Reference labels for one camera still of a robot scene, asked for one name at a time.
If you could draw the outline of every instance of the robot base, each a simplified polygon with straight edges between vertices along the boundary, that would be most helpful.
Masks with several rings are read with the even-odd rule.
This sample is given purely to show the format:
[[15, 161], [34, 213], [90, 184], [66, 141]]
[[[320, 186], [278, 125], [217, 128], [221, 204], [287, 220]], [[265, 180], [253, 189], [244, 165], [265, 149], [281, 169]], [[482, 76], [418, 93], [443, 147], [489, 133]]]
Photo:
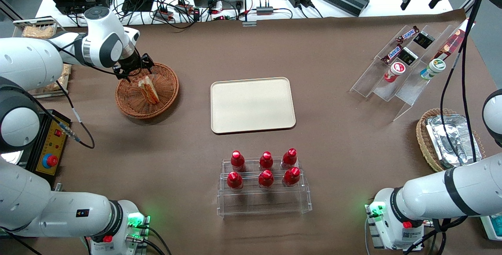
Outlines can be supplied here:
[[127, 235], [140, 235], [141, 230], [133, 228], [129, 225], [129, 220], [131, 217], [138, 219], [142, 222], [145, 221], [146, 217], [140, 214], [138, 207], [129, 200], [119, 200], [118, 203], [121, 205], [124, 212], [124, 218], [122, 219], [122, 225], [118, 232], [113, 236], [111, 242], [94, 242], [90, 241], [91, 254], [92, 255], [135, 255], [136, 249], [138, 248], [137, 243], [126, 241]]
[[[369, 230], [373, 246], [379, 249], [407, 250], [414, 242], [424, 235], [424, 226], [404, 228], [391, 210], [392, 188], [380, 190], [373, 202], [366, 205], [366, 214], [382, 213], [379, 217], [369, 219]], [[420, 244], [414, 251], [422, 250]]]

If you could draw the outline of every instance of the wicker basket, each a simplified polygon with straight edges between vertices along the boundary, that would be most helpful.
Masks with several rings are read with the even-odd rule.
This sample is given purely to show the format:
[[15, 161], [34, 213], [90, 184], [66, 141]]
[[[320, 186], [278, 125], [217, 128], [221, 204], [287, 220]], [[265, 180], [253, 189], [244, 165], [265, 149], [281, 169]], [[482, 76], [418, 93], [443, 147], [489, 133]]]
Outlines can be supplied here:
[[[138, 81], [149, 76], [160, 100], [157, 104], [149, 104], [140, 88]], [[178, 96], [179, 82], [174, 71], [164, 64], [155, 63], [152, 74], [147, 69], [142, 69], [140, 74], [131, 76], [127, 80], [120, 80], [115, 90], [115, 101], [122, 113], [136, 119], [153, 118], [172, 105]]]
[[[452, 111], [450, 109], [443, 109], [443, 114], [444, 115], [453, 115], [456, 114], [455, 111]], [[429, 164], [429, 166], [434, 169], [434, 171], [444, 171], [446, 168], [444, 168], [441, 163], [439, 162], [439, 159], [436, 155], [436, 150], [434, 149], [434, 145], [432, 144], [432, 140], [429, 137], [429, 132], [427, 131], [427, 128], [425, 127], [425, 120], [429, 117], [432, 116], [437, 116], [441, 115], [441, 111], [439, 108], [431, 109], [425, 112], [425, 114], [422, 115], [420, 120], [417, 123], [417, 140], [418, 144], [420, 146], [420, 150], [422, 151], [422, 155], [424, 156], [425, 160]], [[481, 152], [481, 155], [483, 158], [486, 158], [486, 155], [484, 154], [484, 148], [483, 145], [481, 144], [481, 140], [479, 136], [476, 134], [476, 132], [473, 130], [472, 134], [474, 135], [477, 145], [479, 146], [479, 151]]]

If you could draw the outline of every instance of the red emergency stop button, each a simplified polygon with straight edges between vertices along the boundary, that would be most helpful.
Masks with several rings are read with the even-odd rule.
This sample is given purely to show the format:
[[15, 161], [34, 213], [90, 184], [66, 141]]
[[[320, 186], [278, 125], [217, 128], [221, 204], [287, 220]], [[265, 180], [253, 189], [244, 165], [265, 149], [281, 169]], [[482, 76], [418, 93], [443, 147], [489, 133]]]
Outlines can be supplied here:
[[50, 155], [49, 157], [47, 157], [47, 165], [49, 167], [54, 167], [57, 164], [58, 164], [58, 157], [56, 157], [55, 155]]

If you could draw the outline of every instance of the green led light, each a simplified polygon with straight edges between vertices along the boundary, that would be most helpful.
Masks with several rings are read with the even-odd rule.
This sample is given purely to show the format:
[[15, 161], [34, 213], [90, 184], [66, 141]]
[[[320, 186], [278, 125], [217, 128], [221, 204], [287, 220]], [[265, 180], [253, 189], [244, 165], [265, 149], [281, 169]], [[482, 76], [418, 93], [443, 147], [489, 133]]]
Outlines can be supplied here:
[[127, 224], [133, 227], [143, 224], [143, 215], [140, 212], [131, 213], [127, 217]]

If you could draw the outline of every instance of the beige tray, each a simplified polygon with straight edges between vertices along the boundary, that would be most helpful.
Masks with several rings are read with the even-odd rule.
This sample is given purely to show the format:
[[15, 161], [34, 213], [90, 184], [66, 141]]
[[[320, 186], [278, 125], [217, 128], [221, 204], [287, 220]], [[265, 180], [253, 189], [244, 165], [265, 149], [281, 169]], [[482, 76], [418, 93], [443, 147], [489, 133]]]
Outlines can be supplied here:
[[287, 78], [229, 80], [211, 85], [215, 133], [292, 128], [296, 124]]

